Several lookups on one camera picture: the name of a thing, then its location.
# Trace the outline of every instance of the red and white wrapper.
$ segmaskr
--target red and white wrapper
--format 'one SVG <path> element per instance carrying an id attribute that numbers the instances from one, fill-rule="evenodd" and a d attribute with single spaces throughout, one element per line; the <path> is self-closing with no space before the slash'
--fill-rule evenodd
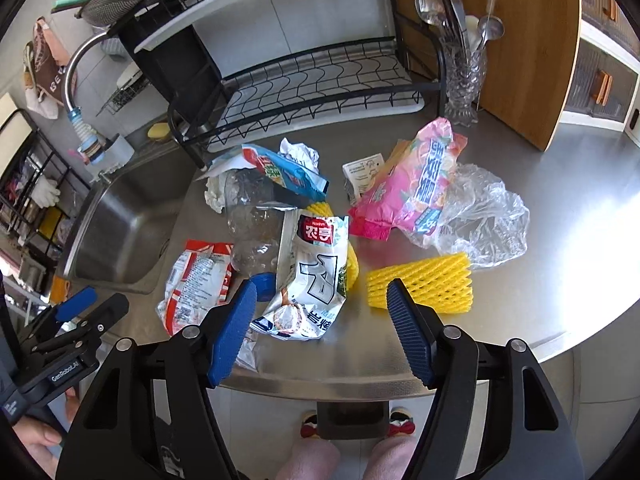
<path id="1" fill-rule="evenodd" d="M 156 311 L 170 335 L 199 325 L 207 312 L 226 302 L 233 244 L 188 240 L 166 280 Z"/>
<path id="2" fill-rule="evenodd" d="M 290 275 L 249 327 L 277 339 L 320 339 L 346 299 L 349 218 L 297 215 Z"/>

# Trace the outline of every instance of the stainless steel sink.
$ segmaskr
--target stainless steel sink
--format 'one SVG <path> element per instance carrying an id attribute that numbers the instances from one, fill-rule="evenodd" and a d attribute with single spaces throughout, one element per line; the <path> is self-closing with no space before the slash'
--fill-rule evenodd
<path id="1" fill-rule="evenodd" d="M 94 184 L 58 266 L 67 280 L 150 293 L 196 167 L 175 144 L 155 147 Z"/>

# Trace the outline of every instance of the hanging towel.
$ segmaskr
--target hanging towel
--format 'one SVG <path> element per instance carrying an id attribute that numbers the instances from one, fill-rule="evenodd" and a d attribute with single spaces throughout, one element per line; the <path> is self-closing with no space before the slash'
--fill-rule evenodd
<path id="1" fill-rule="evenodd" d="M 43 17 L 33 26 L 34 70 L 37 88 L 62 106 L 62 84 L 69 54 Z M 76 75 L 72 88 L 76 87 Z"/>
<path id="2" fill-rule="evenodd" d="M 33 42 L 30 41 L 24 47 L 22 57 L 22 64 L 24 65 L 22 82 L 27 108 L 47 119 L 56 120 L 58 118 L 58 103 L 55 102 L 53 97 L 44 93 L 43 90 L 36 88 L 34 83 L 35 68 L 33 65 L 33 57 Z"/>

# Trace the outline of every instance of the yellow foam fruit net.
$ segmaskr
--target yellow foam fruit net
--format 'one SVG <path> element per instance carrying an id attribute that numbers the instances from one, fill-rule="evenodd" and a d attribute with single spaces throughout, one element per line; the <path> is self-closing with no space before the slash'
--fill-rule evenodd
<path id="1" fill-rule="evenodd" d="M 386 308 L 386 286 L 400 278 L 415 303 L 439 314 L 468 312 L 474 301 L 469 265 L 466 254 L 457 253 L 372 270 L 367 274 L 369 306 Z"/>
<path id="2" fill-rule="evenodd" d="M 327 202 L 316 202 L 306 208 L 307 211 L 316 216 L 335 216 L 331 210 L 331 206 Z M 358 278 L 360 268 L 358 267 L 358 258 L 356 251 L 353 250 L 351 242 L 347 248 L 347 290 L 349 290 Z"/>

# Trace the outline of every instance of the glass utensil cup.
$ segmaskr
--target glass utensil cup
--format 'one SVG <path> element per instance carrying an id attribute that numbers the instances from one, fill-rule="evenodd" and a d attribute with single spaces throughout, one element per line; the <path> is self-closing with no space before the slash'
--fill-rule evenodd
<path id="1" fill-rule="evenodd" d="M 442 41 L 447 66 L 447 104 L 445 117 L 451 124 L 471 126 L 478 122 L 472 106 L 478 97 L 486 75 L 486 50 L 475 50 L 467 59 L 465 50 L 457 43 Z"/>

